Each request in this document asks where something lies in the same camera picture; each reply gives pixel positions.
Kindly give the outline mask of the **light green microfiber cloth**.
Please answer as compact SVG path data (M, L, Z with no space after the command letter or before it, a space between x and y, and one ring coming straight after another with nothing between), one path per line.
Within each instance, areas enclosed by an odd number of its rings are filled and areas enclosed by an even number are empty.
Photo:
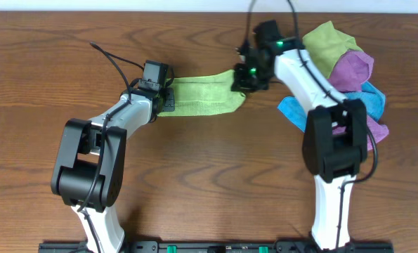
M246 100L241 91L231 91L234 70L201 76L179 77L171 84L174 90L173 112L160 117L210 116L236 111Z

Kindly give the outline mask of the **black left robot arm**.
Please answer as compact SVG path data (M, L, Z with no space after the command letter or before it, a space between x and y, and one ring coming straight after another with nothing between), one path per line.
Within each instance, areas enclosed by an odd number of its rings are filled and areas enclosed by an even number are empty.
M133 89L88 120L69 119L58 150L51 190L79 217L87 252L120 252L125 232L115 202L122 187L126 142L161 112L174 111L174 91Z

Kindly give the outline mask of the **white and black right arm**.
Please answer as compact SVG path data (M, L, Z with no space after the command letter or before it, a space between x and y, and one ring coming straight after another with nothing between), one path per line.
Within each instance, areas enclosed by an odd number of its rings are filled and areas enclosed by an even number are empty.
M280 35L245 39L237 50L232 91L266 90L279 79L306 115L302 155L315 180L315 218L311 240L321 252L353 249L348 232L348 208L360 165L367 159L366 109L337 91L314 65L295 38Z

